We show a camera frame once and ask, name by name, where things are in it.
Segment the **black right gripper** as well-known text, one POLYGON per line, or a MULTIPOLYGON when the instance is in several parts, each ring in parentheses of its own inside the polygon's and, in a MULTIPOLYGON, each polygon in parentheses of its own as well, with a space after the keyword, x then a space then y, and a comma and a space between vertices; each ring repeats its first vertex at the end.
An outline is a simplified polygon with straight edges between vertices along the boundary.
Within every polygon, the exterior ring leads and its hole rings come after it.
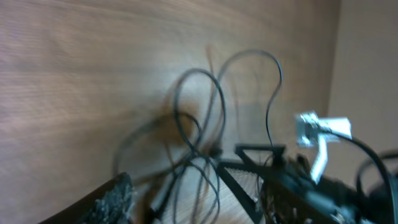
POLYGON ((236 144, 241 163, 222 161, 217 174, 253 223, 357 223, 356 192, 344 183, 310 177, 308 159, 284 158, 283 144, 236 144), (267 154, 260 166, 247 152, 267 154))

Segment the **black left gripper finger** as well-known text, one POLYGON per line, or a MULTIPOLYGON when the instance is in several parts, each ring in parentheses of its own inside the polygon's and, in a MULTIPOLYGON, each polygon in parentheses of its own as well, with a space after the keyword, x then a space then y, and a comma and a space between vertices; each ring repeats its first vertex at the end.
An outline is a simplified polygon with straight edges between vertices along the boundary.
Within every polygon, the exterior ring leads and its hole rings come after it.
POLYGON ((130 223, 130 175, 123 172, 42 223, 130 223))

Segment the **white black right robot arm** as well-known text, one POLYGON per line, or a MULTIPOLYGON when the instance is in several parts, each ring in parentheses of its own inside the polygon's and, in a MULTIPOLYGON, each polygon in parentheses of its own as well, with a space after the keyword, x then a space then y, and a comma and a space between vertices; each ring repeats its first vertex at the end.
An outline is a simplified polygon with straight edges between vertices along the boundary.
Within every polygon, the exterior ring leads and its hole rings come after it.
POLYGON ((390 223, 381 187, 365 195, 344 183, 310 177, 307 159, 285 157, 284 145, 238 144, 240 162, 221 161, 217 173, 253 223, 390 223))

